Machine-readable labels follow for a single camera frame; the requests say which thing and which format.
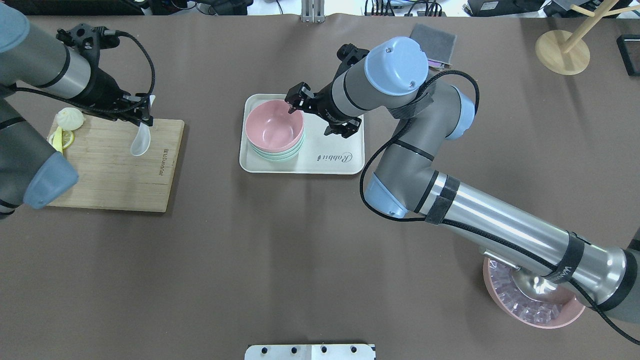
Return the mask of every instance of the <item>brown tabletop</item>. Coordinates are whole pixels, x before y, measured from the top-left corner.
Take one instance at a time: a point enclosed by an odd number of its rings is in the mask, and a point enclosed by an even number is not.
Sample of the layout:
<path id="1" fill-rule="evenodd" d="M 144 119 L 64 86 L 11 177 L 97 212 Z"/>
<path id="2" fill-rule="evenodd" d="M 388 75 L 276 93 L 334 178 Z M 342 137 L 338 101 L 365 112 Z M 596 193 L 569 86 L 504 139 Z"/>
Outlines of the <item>brown tabletop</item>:
<path id="1" fill-rule="evenodd" d="M 590 310 L 556 330 L 503 313 L 473 243 L 378 218 L 358 176 L 249 174 L 238 164 L 244 102 L 306 81 L 319 90 L 344 43 L 372 48 L 423 22 L 458 35 L 457 69 L 481 88 L 476 121 L 435 167 L 601 246 L 639 225 L 640 79 L 599 23 L 591 63 L 565 77 L 536 58 L 549 29 L 580 20 L 265 17 L 35 17 L 138 37 L 154 59 L 152 113 L 186 122 L 165 214 L 20 207 L 0 225 L 0 358 L 242 359 L 247 345 L 375 343 L 379 359 L 635 359 L 639 348 Z M 148 67 L 127 40 L 101 67 L 130 92 Z M 463 81 L 446 79 L 461 85 Z M 41 133 L 64 104 L 9 102 Z M 395 122 L 366 119 L 367 155 Z M 621 323 L 636 336 L 640 327 Z"/>

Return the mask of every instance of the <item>metal ladle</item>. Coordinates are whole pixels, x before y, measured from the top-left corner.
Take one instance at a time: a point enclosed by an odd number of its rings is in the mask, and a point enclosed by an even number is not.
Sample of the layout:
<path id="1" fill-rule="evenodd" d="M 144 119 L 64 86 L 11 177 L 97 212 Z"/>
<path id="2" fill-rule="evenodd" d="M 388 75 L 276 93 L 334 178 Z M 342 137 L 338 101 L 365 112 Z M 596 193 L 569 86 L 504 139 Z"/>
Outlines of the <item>metal ladle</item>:
<path id="1" fill-rule="evenodd" d="M 518 289 L 532 300 L 564 305 L 575 296 L 570 290 L 550 282 L 525 268 L 513 269 L 511 277 Z"/>

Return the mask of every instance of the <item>robotic arm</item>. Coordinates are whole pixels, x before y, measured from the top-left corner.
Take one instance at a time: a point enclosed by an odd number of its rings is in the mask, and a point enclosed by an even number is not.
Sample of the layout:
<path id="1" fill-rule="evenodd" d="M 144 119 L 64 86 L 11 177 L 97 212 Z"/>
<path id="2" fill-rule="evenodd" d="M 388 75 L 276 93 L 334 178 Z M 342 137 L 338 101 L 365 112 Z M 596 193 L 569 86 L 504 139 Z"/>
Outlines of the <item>robotic arm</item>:
<path id="1" fill-rule="evenodd" d="M 131 95 L 98 67 L 101 49 L 116 47 L 118 37 L 131 38 L 144 52 L 152 72 L 148 93 Z M 33 92 L 68 102 L 85 113 L 140 126 L 153 125 L 149 99 L 154 68 L 148 54 L 130 34 L 80 24 L 53 36 L 0 3 L 0 220 L 23 202 L 39 209 L 78 179 L 71 164 L 15 111 L 4 97 Z M 16 81 L 40 88 L 19 88 Z"/>
<path id="2" fill-rule="evenodd" d="M 347 59 L 347 47 L 361 56 Z M 486 249 L 485 254 L 562 284 L 604 318 L 640 323 L 640 231 L 627 249 L 603 249 L 433 169 L 442 142 L 470 127 L 473 103 L 438 79 L 451 72 L 429 78 L 426 55 L 410 38 L 393 38 L 368 54 L 351 47 L 338 52 L 343 63 L 329 85 L 313 94 L 301 83 L 285 100 L 292 111 L 326 120 L 326 135 L 349 136 L 357 131 L 357 116 L 380 106 L 400 119 L 394 137 L 374 155 L 384 151 L 364 194 L 364 172 L 372 160 L 363 170 L 361 195 L 367 206 L 390 220 L 448 227 Z M 409 211 L 423 217 L 404 218 Z"/>

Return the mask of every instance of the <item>lemon slice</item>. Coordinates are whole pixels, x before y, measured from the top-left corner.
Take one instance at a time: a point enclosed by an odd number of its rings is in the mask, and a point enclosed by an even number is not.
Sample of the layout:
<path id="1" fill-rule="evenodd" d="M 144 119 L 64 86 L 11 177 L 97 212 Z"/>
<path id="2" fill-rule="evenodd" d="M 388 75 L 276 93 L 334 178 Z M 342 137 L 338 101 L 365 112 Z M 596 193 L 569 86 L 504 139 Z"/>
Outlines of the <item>lemon slice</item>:
<path id="1" fill-rule="evenodd" d="M 56 149 L 56 142 L 55 142 L 56 136 L 62 137 L 62 141 L 60 142 L 62 150 L 66 149 L 67 147 L 70 147 L 71 144 L 74 143 L 74 140 L 76 139 L 76 136 L 73 131 L 62 130 L 62 128 L 58 126 L 56 131 L 53 134 L 49 135 L 47 139 L 49 144 L 51 144 L 54 147 L 54 149 Z"/>

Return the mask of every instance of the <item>wooden stand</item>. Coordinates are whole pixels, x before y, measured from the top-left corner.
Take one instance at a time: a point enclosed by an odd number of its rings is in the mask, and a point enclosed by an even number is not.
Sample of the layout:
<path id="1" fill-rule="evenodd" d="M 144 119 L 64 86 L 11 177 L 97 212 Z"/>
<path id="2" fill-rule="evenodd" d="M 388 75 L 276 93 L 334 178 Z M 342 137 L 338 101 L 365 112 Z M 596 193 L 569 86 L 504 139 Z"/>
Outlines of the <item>wooden stand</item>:
<path id="1" fill-rule="evenodd" d="M 549 70 L 562 75 L 576 75 L 589 65 L 589 47 L 582 37 L 605 16 L 616 15 L 640 9 L 640 5 L 610 11 L 618 0 L 605 0 L 595 12 L 571 5 L 571 9 L 586 19 L 574 33 L 564 30 L 553 30 L 542 34 L 536 41 L 536 55 Z"/>

